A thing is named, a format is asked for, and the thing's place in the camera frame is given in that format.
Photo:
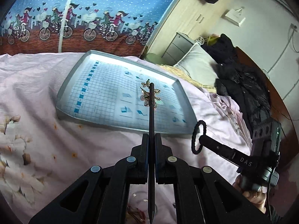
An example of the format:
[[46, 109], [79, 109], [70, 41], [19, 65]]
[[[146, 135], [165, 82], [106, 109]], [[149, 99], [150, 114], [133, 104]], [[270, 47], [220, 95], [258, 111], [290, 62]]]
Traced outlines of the person's right hand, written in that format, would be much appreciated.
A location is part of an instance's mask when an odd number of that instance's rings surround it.
[[266, 194], [257, 191], [245, 191], [240, 186], [241, 176], [238, 175], [233, 183], [233, 187], [240, 192], [248, 201], [250, 201], [255, 207], [257, 207], [262, 213], [266, 213]]

